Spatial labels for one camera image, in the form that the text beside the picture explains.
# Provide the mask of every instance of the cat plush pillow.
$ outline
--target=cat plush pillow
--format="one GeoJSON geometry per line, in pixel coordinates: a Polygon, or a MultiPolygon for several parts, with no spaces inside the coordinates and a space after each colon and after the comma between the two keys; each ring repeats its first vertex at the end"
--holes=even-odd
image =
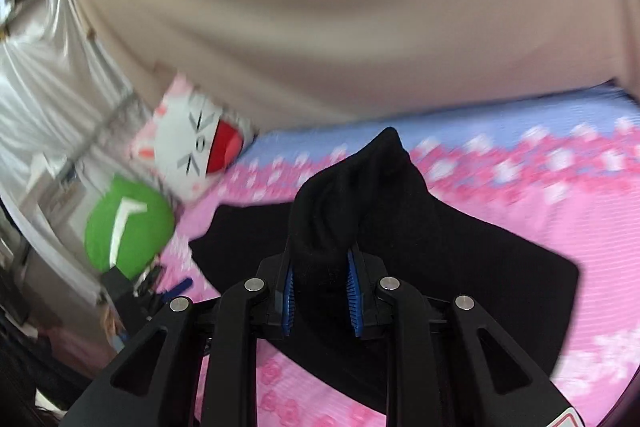
{"type": "Polygon", "coordinates": [[[129,155],[189,202],[219,181],[254,137],[246,118],[214,104],[179,74],[133,139],[129,155]]]}

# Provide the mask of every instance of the warning label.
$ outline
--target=warning label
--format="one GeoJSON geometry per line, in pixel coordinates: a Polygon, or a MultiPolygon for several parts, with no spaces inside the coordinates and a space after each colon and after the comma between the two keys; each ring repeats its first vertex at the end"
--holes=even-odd
{"type": "Polygon", "coordinates": [[[584,424],[575,409],[569,407],[546,427],[584,427],[584,424]]]}

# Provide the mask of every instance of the red mouth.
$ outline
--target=red mouth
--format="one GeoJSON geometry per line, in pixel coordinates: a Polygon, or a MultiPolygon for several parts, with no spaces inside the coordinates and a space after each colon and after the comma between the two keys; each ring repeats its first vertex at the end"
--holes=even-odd
{"type": "Polygon", "coordinates": [[[242,150],[243,143],[244,140],[236,128],[220,120],[209,152],[207,174],[221,171],[235,160],[242,150]]]}

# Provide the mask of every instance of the green plush toy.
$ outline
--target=green plush toy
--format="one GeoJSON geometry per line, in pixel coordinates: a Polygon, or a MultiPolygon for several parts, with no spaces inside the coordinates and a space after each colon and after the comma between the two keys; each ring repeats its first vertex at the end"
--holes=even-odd
{"type": "Polygon", "coordinates": [[[100,272],[117,266],[134,279],[169,242],[174,225],[174,213],[161,194],[116,175],[89,216],[84,249],[100,272]]]}

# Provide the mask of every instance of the pink floral sheet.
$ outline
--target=pink floral sheet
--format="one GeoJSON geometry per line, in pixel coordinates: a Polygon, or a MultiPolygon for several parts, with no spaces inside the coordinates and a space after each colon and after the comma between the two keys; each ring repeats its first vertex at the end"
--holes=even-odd
{"type": "MultiPolygon", "coordinates": [[[[398,130],[433,194],[456,208],[573,259],[582,270],[554,382],[596,426],[640,364],[640,110],[606,85],[521,102],[387,122],[274,132],[185,211],[162,254],[170,287],[194,301],[218,295],[188,243],[220,203],[292,200],[306,179],[354,153],[382,128],[398,130]]],[[[212,252],[224,255],[225,252],[212,252]]],[[[385,418],[258,342],[260,427],[383,427],[385,418]]],[[[198,390],[198,410],[206,363],[198,390]]]]}

